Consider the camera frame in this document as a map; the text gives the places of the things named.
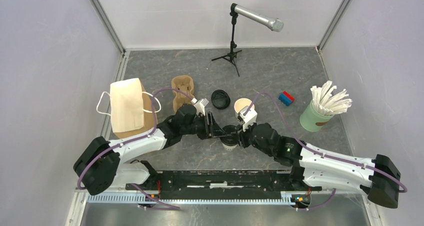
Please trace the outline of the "black lid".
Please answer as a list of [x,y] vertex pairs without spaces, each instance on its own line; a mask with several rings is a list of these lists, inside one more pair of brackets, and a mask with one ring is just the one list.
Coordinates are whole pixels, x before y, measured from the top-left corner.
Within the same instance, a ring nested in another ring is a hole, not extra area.
[[223,110],[230,105],[231,99],[226,91],[218,89],[211,94],[211,102],[215,108]]
[[223,128],[226,133],[225,137],[220,140],[226,144],[238,144],[237,127],[234,125],[227,125]]

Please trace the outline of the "white paper cup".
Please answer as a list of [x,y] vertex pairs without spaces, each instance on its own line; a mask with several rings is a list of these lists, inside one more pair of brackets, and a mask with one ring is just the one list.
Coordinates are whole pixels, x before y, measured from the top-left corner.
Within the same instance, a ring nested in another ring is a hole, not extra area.
[[220,138],[220,140],[227,151],[232,151],[239,145],[237,137],[227,136]]
[[[235,103],[234,103],[235,116],[236,116],[236,119],[240,123],[242,122],[242,116],[239,116],[239,113],[241,111],[242,111],[241,114],[243,116],[247,116],[247,117],[253,116],[253,111],[255,110],[255,105],[254,104],[252,105],[252,107],[250,108],[250,110],[248,111],[248,113],[246,115],[244,115],[245,112],[246,112],[246,110],[244,110],[245,107],[247,109],[251,104],[252,104],[252,100],[250,100],[248,98],[240,98],[240,99],[238,99],[238,100],[235,101]],[[257,118],[257,113],[255,114],[253,120],[256,121],[256,118]]]

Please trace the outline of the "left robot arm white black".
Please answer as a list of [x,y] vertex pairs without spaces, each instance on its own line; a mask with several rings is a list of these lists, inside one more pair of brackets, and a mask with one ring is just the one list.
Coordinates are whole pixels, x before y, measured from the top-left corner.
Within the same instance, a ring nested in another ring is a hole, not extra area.
[[211,112],[200,115],[193,105],[185,104],[155,130],[119,140],[107,141],[102,136],[93,139],[73,165],[78,175],[77,187],[87,189],[90,195],[128,183],[152,189],[157,184],[157,176],[144,164],[131,165],[128,161],[173,146],[184,135],[196,135],[205,140],[228,134],[216,123]]

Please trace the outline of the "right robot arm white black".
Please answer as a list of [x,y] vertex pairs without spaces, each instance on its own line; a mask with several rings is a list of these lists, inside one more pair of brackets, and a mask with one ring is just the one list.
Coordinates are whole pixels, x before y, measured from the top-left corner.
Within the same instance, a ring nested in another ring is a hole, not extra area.
[[281,136],[268,123],[236,128],[238,143],[253,146],[279,164],[290,167],[289,184],[304,187],[339,189],[366,195],[368,200],[386,208],[397,208],[401,193],[401,173],[385,156],[362,158],[335,153]]

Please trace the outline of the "blue red block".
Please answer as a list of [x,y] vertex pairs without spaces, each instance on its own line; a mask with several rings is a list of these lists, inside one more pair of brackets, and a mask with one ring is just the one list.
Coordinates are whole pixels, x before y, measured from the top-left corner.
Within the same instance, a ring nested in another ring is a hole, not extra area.
[[278,99],[285,104],[286,106],[290,106],[294,102],[294,97],[290,95],[287,91],[283,91]]

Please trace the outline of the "cardboard cup carrier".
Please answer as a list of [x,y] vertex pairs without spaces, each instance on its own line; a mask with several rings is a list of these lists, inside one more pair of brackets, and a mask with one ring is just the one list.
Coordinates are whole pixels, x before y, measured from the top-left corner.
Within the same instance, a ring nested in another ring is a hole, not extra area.
[[183,92],[173,91],[174,99],[172,105],[174,112],[183,106],[183,104],[191,104],[195,92],[194,81],[191,76],[181,75],[174,77],[171,81],[171,87]]

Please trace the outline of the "green cup holder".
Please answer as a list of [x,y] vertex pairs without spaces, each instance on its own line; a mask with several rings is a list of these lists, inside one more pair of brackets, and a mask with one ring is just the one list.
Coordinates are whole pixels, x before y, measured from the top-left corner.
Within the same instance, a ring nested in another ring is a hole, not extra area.
[[309,132],[317,132],[326,125],[331,119],[331,116],[321,115],[314,107],[313,102],[310,101],[304,112],[301,114],[299,121],[301,126]]

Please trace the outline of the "black microphone tripod stand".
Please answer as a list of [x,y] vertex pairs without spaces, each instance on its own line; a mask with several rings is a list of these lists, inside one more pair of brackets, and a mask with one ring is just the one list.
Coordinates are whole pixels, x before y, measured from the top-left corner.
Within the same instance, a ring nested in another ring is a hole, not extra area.
[[235,39],[235,26],[237,24],[238,13],[231,11],[230,16],[231,16],[231,25],[232,25],[231,41],[230,41],[230,47],[229,47],[230,51],[229,51],[229,53],[227,53],[224,56],[220,56],[220,57],[211,59],[211,61],[216,61],[216,60],[219,60],[219,59],[226,60],[227,62],[231,63],[235,67],[237,75],[240,77],[240,73],[239,73],[238,67],[236,65],[235,59],[237,58],[237,54],[239,52],[241,52],[242,50],[235,51],[235,49],[237,48],[237,44],[234,41],[234,39]]

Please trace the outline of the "brown paper bag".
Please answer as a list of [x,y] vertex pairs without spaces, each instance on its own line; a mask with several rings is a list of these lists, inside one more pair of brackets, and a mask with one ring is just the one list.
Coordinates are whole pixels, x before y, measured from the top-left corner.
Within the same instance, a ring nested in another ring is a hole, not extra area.
[[[110,112],[99,110],[104,95],[109,96]],[[132,137],[155,126],[151,96],[139,78],[116,81],[110,84],[108,92],[102,92],[96,111],[110,117],[112,131],[119,139]]]

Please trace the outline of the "white wrapped straws bundle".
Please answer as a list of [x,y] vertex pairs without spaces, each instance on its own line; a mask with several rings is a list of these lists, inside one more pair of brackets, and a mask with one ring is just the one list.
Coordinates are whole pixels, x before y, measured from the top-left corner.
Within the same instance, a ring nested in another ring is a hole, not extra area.
[[312,108],[322,116],[334,116],[345,113],[352,106],[353,100],[348,98],[346,89],[336,93],[336,85],[332,81],[326,81],[321,87],[310,88]]

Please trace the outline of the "silver microphone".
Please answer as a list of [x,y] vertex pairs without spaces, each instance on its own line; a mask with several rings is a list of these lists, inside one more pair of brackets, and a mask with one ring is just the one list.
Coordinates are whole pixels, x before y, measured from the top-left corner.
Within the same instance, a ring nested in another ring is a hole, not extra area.
[[231,12],[237,13],[243,17],[246,17],[252,21],[266,26],[273,32],[280,32],[284,27],[284,23],[278,18],[271,18],[268,16],[261,15],[257,12],[252,11],[251,9],[245,8],[235,3],[231,5],[230,10]]

